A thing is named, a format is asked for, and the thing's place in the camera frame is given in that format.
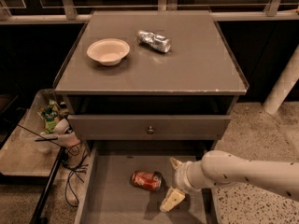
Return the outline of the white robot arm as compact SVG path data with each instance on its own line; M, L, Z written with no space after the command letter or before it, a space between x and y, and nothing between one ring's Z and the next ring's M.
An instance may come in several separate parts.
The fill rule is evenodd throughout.
M202 189L225 188L249 183L260 189L299 201L299 163L252 161L221 151L208 151L200 161L170 159L175 171L175 187L170 187L160 206L169 212L186 194Z

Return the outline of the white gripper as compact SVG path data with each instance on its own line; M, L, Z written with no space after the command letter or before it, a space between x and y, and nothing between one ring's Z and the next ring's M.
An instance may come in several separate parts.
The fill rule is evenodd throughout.
M169 212L180 204L185 199L185 193L199 192L206 186L200 161L182 162L171 157L170 162L175 170L174 180L177 188L168 189L160 206L162 212Z

